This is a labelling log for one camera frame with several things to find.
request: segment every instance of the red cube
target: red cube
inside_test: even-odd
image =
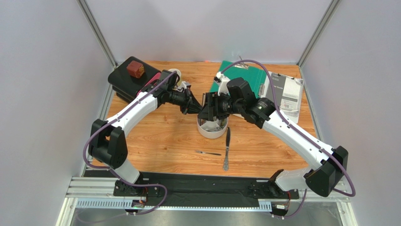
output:
[[[129,75],[139,79],[145,73],[144,65],[137,61],[132,61],[127,66]]]

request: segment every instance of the black base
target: black base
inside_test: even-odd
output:
[[[337,159],[340,164],[347,169],[348,163],[348,151],[339,146],[336,149],[331,149],[333,151],[333,157]],[[340,179],[343,177],[344,173],[341,169],[334,163],[332,159],[322,162],[322,166],[317,170],[311,170],[304,175],[305,182],[308,187],[314,191],[316,194],[327,197]]]
[[[136,184],[162,184],[167,187],[168,196],[162,206],[177,207],[259,207],[258,199],[288,199],[287,193],[274,197],[266,192],[266,178],[239,178],[203,175],[143,172],[145,180]],[[108,171],[90,170],[85,177],[113,177]],[[148,188],[146,205],[158,204],[164,195],[160,187]],[[291,199],[299,199],[298,192],[290,191]],[[115,196],[133,196],[132,191],[116,192]]]
[[[127,71],[127,66],[132,61],[137,61],[144,65],[145,72],[139,79],[130,76]],[[131,56],[109,75],[108,81],[113,86],[113,90],[117,92],[117,95],[130,103],[136,98],[137,93],[144,85],[159,72],[156,68]]]

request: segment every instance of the black bracket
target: black bracket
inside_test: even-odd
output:
[[[288,213],[288,209],[279,209],[276,205],[272,204],[272,211],[270,213],[276,216],[285,216]]]
[[[348,151],[342,146],[336,149],[333,148],[332,151],[333,157],[340,162],[344,169],[347,169]],[[343,175],[344,173],[340,168],[329,158],[317,170],[311,170],[306,173],[304,178],[312,191],[320,196],[327,197]]]
[[[142,91],[150,91],[170,74],[170,71],[163,70],[160,78],[145,86]],[[199,113],[201,111],[201,105],[192,94],[191,86],[188,86],[183,92],[174,90],[178,80],[179,76],[177,74],[173,74],[165,83],[163,83],[156,91],[152,93],[152,95],[157,98],[157,107],[160,107],[165,103],[171,103],[173,105],[180,106],[180,111],[183,114]]]
[[[276,188],[269,182],[253,183],[250,189],[252,189],[252,194],[256,199],[288,199],[287,192],[277,192]],[[290,190],[289,192],[291,194],[291,199],[299,199],[298,192],[295,190]]]
[[[142,187],[132,187],[124,184],[120,180],[116,180],[114,184],[114,196],[140,196],[143,192]]]
[[[97,119],[92,124],[90,134],[94,134],[106,124],[107,121]],[[112,169],[117,169],[124,163],[128,155],[124,131],[121,127],[109,126],[105,128],[90,142],[88,152],[100,162],[104,162]]]
[[[221,120],[233,112],[235,112],[235,108],[229,95],[222,93],[219,96],[217,92],[211,92],[205,94],[205,104],[198,114],[198,119],[214,121],[216,118]]]

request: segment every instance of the green clipboard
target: green clipboard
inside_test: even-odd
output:
[[[218,71],[219,72],[222,71],[231,63],[232,62],[229,61],[223,61]],[[249,83],[249,85],[252,88],[252,91],[255,93],[257,98],[260,97],[259,96],[260,85],[265,83],[267,77],[264,70],[260,70],[252,66],[249,66],[248,68],[232,66],[227,71],[224,72],[224,76],[228,77],[231,80],[242,77]],[[210,92],[217,92],[217,91],[218,91],[218,85],[214,82],[212,87],[210,88]]]

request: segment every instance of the wooden table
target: wooden table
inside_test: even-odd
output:
[[[199,102],[208,92],[220,63],[147,62],[163,70],[177,68],[182,78],[192,84]],[[269,71],[300,78],[296,65],[265,65]],[[108,117],[127,105],[114,95]],[[279,169],[296,170],[306,162],[284,142],[244,119],[230,116],[231,143],[229,170],[223,170],[225,134],[217,139],[204,138],[197,129],[195,114],[182,115],[179,107],[160,106],[135,126],[127,137],[128,159],[140,171],[225,175],[268,178]],[[315,136],[305,92],[302,96],[298,125]],[[221,153],[222,156],[198,154],[195,150]]]

